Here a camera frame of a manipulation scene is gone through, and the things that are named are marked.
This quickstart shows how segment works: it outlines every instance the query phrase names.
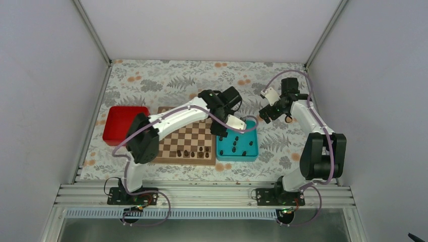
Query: wall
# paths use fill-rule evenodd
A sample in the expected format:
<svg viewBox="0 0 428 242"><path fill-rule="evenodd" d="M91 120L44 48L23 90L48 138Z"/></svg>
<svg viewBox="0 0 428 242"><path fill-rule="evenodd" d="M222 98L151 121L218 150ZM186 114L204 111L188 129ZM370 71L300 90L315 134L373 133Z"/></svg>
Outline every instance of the wall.
<svg viewBox="0 0 428 242"><path fill-rule="evenodd" d="M370 241L428 241L427 1L350 1L310 67Z"/></svg>
<svg viewBox="0 0 428 242"><path fill-rule="evenodd" d="M0 23L0 240L36 241L106 64L72 1L2 1Z"/></svg>
<svg viewBox="0 0 428 242"><path fill-rule="evenodd" d="M305 63L340 0L81 0L110 58Z"/></svg>

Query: floral tablecloth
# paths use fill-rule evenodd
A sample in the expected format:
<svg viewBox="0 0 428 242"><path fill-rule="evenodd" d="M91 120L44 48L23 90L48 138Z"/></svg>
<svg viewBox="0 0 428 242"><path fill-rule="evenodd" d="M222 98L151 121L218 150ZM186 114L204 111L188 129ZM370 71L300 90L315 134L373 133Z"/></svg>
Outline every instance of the floral tablecloth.
<svg viewBox="0 0 428 242"><path fill-rule="evenodd" d="M147 106L157 113L159 106L178 106L203 89L225 90L234 86L243 98L236 116L258 115L267 100L260 90L278 72L304 71L302 64L253 62L201 62L175 60L116 60L102 101L83 164L80 179L107 179L122 176L126 160L113 158L113 147L102 140L109 109L114 105ZM286 73L273 82L297 77L299 89L307 93L303 76ZM306 141L298 120L284 122L284 116L266 124L261 119L257 129L259 157L255 162L219 162L216 166L145 164L143 180L182 181L274 181L299 165ZM121 148L118 153L125 153Z"/></svg>

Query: blue bin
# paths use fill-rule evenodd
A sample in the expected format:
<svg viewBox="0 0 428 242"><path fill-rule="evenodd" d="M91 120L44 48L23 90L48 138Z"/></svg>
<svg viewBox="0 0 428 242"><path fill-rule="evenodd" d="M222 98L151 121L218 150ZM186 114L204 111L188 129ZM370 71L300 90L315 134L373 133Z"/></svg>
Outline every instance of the blue bin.
<svg viewBox="0 0 428 242"><path fill-rule="evenodd" d="M252 120L246 120L247 129L255 126ZM257 130L246 133L238 133L227 129L228 136L221 138L217 136L216 154L219 161L255 161L258 157L258 143L257 143Z"/></svg>

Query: red box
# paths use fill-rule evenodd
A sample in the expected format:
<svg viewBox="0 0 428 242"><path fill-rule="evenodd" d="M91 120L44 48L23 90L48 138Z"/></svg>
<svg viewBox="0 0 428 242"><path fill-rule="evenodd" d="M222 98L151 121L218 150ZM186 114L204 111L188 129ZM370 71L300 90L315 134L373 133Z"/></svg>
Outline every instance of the red box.
<svg viewBox="0 0 428 242"><path fill-rule="evenodd" d="M149 116L147 107L141 106L113 106L110 108L105 122L102 140L110 146L118 146L126 138L126 134L139 113Z"/></svg>

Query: robotic arm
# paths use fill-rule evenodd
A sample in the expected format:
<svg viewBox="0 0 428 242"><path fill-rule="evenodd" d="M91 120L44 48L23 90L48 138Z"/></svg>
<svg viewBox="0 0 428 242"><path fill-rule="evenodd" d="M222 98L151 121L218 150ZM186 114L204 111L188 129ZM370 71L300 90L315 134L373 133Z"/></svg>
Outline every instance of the robotic arm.
<svg viewBox="0 0 428 242"><path fill-rule="evenodd" d="M235 111L232 109L241 101L242 98L234 87L230 87L224 92L204 90L191 101L166 112L148 117L143 113L137 115L131 124L127 137L152 122L156 123L127 143L126 148L134 160L130 162L126 171L127 178L126 180L122 179L122 183L126 182L130 192L139 189L144 173L143 164L156 158L159 151L159 141L181 127L208 118L208 113L213 114L232 128L244 130L246 128L245 122L233 116ZM213 135L226 137L226 130L226 127L213 120L210 128Z"/></svg>
<svg viewBox="0 0 428 242"><path fill-rule="evenodd" d="M322 120L313 109L312 101L307 101L308 94L301 94L298 89L297 78L281 80L281 94L272 87L262 90L261 96L269 101L269 105L260 110L260 117L266 122L278 119L285 114L286 117L295 117L307 136L307 141L300 157L300 170L296 169L290 174L281 177L277 191L296 192L303 185L314 179L327 180L331 170L330 156L334 157L333 178L340 177L345 161L346 138L343 134L335 133ZM332 141L333 150L328 150L325 128Z"/></svg>

